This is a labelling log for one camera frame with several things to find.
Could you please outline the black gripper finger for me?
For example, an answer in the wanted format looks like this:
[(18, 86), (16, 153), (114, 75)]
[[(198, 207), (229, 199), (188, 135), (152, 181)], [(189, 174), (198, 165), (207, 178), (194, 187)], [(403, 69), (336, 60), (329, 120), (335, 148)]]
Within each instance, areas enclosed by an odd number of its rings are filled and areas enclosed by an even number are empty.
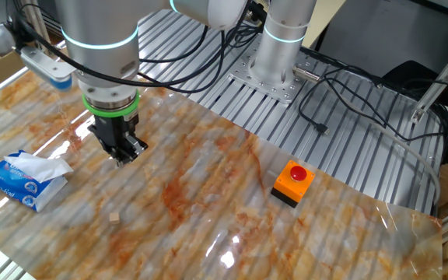
[(102, 139), (99, 139), (99, 143), (101, 144), (103, 150), (110, 155), (112, 159), (115, 160), (115, 163), (120, 166), (121, 161), (119, 160), (117, 150), (115, 147), (109, 146), (106, 142), (104, 142)]
[(133, 162), (149, 146), (134, 135), (126, 134), (121, 137), (117, 149), (117, 163), (119, 166)]

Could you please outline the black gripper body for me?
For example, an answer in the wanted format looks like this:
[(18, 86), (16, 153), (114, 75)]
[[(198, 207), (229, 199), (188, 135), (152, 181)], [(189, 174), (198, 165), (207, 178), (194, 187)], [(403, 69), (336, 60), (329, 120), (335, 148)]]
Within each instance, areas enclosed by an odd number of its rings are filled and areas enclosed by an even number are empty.
[(134, 146), (128, 141), (128, 136), (135, 137), (135, 125), (138, 116), (125, 120), (125, 117), (94, 116), (94, 123), (88, 127), (102, 145), (105, 151), (134, 151)]

